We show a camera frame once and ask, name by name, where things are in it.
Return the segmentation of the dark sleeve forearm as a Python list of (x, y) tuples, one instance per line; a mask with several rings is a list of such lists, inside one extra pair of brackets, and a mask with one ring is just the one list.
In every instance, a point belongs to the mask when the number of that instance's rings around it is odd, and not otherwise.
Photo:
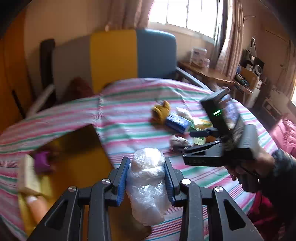
[(262, 193), (269, 199), (285, 224), (295, 226), (295, 158), (278, 149), (272, 154), (273, 169), (260, 183)]

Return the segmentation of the right hand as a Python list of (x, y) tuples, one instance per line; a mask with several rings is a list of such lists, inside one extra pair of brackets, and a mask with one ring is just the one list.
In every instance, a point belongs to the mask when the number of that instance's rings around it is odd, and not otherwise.
[(274, 157), (265, 149), (260, 148), (259, 152), (256, 154), (255, 160), (241, 163), (240, 166), (225, 166), (225, 168), (230, 174), (231, 179), (235, 181), (239, 174), (247, 173), (246, 170), (251, 173), (257, 173), (259, 178), (264, 178), (271, 172), (274, 164)]

